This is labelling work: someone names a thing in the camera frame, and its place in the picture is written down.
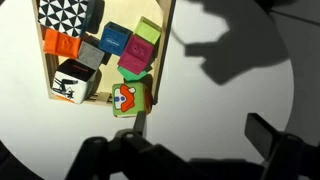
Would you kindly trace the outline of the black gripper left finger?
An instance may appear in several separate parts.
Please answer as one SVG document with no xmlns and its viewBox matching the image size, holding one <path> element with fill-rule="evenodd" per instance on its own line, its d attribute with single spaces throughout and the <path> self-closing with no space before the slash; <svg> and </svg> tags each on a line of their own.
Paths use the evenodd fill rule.
<svg viewBox="0 0 320 180">
<path fill-rule="evenodd" d="M 145 130 L 145 125 L 146 125 L 146 118 L 147 118 L 147 114 L 144 111 L 139 111 L 137 113 L 136 119 L 135 119 L 135 123 L 133 126 L 133 130 L 143 136 L 144 135 L 144 130 Z"/>
</svg>

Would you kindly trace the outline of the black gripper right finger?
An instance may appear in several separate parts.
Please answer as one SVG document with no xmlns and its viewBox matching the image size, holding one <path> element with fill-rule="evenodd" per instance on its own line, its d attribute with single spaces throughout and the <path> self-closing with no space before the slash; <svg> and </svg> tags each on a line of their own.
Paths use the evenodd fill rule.
<svg viewBox="0 0 320 180">
<path fill-rule="evenodd" d="M 268 160 L 281 133 L 257 113 L 248 113 L 244 134 L 259 154 Z"/>
</svg>

